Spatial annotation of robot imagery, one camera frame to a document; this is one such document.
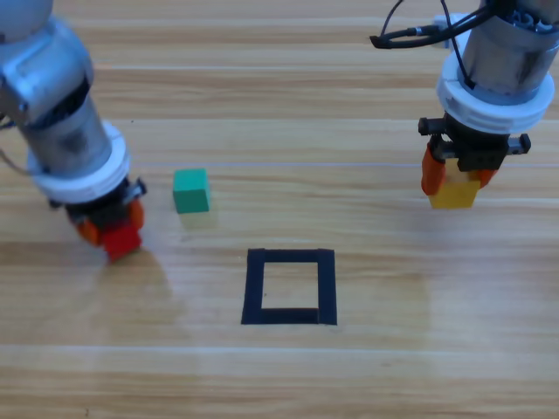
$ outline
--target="black square outline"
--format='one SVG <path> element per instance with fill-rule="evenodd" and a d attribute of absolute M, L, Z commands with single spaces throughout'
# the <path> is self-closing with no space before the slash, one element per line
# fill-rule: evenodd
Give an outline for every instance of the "black square outline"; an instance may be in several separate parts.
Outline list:
<path fill-rule="evenodd" d="M 318 265 L 318 308 L 262 308 L 264 265 L 301 263 Z M 335 254 L 326 249 L 249 249 L 246 258 L 243 325 L 337 325 Z"/>

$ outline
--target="yellow block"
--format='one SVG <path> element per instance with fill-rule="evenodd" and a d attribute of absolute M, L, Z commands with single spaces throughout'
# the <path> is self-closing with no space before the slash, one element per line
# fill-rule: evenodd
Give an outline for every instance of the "yellow block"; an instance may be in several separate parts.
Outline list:
<path fill-rule="evenodd" d="M 435 210 L 458 210 L 471 208 L 480 190 L 480 177 L 477 170 L 460 172 L 458 160 L 446 161 L 445 183 L 434 196 L 429 196 L 431 206 Z"/>

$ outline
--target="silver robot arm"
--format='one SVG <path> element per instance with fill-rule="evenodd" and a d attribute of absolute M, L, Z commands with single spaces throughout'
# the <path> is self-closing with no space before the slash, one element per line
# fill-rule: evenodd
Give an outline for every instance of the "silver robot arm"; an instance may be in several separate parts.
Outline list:
<path fill-rule="evenodd" d="M 523 133 L 539 123 L 554 99 L 549 68 L 559 51 L 559 0 L 481 0 L 470 15 L 450 14 L 441 3 L 445 15 L 432 25 L 371 37 L 379 49 L 452 50 L 437 84 L 444 117 L 422 118 L 418 126 L 430 137 L 422 178 L 428 196 L 444 185 L 446 159 L 458 159 L 460 171 L 478 174 L 483 188 L 506 156 L 529 151 L 531 141 Z M 404 36 L 418 38 L 395 40 Z"/>
<path fill-rule="evenodd" d="M 52 0 L 0 0 L 0 10 L 0 115 L 26 140 L 28 170 L 51 205 L 101 246 L 107 231 L 143 219 L 146 189 L 128 180 L 126 143 L 95 109 L 88 50 Z"/>

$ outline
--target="green block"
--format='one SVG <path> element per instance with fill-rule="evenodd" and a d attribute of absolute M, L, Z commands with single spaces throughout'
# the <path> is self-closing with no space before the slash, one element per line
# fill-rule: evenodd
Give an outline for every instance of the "green block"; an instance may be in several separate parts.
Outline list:
<path fill-rule="evenodd" d="M 176 212 L 206 212 L 210 210 L 210 184 L 205 168 L 177 170 L 173 180 Z"/>

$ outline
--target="black gripper mount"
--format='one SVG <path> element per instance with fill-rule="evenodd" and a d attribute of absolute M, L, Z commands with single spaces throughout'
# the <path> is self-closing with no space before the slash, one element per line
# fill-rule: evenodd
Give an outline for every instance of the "black gripper mount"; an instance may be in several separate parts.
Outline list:
<path fill-rule="evenodd" d="M 524 155 L 531 148 L 527 134 L 511 137 L 483 133 L 458 122 L 448 113 L 443 118 L 421 118 L 418 132 L 431 137 L 429 148 L 436 160 L 445 162 L 456 158 L 461 172 L 498 170 L 507 155 Z"/>

